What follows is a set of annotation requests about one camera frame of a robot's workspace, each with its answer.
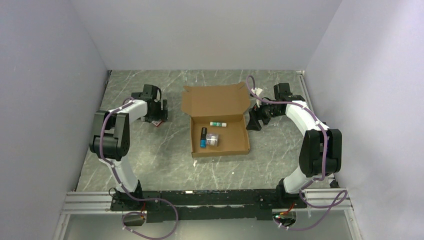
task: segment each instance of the open cardboard box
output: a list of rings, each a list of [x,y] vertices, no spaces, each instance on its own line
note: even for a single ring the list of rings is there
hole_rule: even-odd
[[[246,155],[250,151],[244,112],[249,108],[249,92],[244,82],[221,86],[184,86],[181,110],[191,116],[191,156],[216,157]],[[210,122],[227,123],[226,127]],[[202,128],[219,134],[218,146],[200,147]]]

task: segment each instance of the marble table surface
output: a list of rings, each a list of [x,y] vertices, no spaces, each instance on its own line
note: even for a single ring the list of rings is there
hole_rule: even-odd
[[[295,95],[305,97],[296,71],[268,70],[119,70],[112,71],[101,110],[121,105],[144,84],[156,85],[168,99],[169,121],[155,127],[135,121],[130,126],[130,165],[143,190],[226,190],[275,188],[298,166],[303,136],[286,116],[276,117],[261,131],[248,131],[248,155],[192,158],[190,116],[181,111],[183,86],[229,85],[252,74],[264,96],[274,98],[273,86],[289,83]],[[107,191],[115,186],[109,169],[87,151],[77,191]],[[329,188],[327,182],[313,188]]]

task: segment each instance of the gray wall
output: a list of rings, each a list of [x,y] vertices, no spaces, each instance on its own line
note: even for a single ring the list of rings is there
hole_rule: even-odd
[[[366,240],[424,236],[423,16],[423,1],[344,0],[306,68]]]
[[[341,0],[71,0],[113,70],[304,70]]]
[[[48,240],[76,186],[106,67],[69,1],[0,5],[0,239]]]

